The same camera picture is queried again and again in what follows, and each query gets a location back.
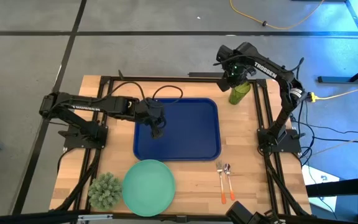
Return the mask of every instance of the gray floor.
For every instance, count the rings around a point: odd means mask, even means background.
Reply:
[[[271,24],[290,25],[317,3],[233,0],[237,8]],[[285,12],[277,8],[285,5]],[[80,0],[2,1],[0,30],[71,30]],[[94,0],[88,1],[80,30],[271,30],[231,11],[227,1]],[[294,31],[357,31],[344,3],[324,3],[316,14]],[[29,156],[40,116],[41,99],[50,92],[68,37],[0,37],[0,215],[9,213]],[[358,38],[323,37],[77,37],[61,91],[78,93],[83,75],[186,76],[188,72],[218,72],[211,66],[225,44],[254,44],[273,61],[294,67],[305,62],[300,80],[308,91],[329,96],[358,85],[322,85],[320,75],[351,76],[358,72]],[[358,93],[309,104],[308,121],[340,130],[358,130]],[[62,129],[50,126],[35,171],[24,212],[48,209],[62,153]],[[310,133],[302,138],[303,146]],[[322,138],[345,136],[315,129]],[[338,142],[316,140],[314,151]],[[358,144],[349,144],[312,157],[310,165],[345,179],[358,177]]]

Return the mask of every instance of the artificial plant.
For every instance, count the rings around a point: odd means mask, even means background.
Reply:
[[[92,207],[98,210],[110,210],[121,199],[121,182],[110,172],[101,174],[97,179],[93,179],[88,195]]]

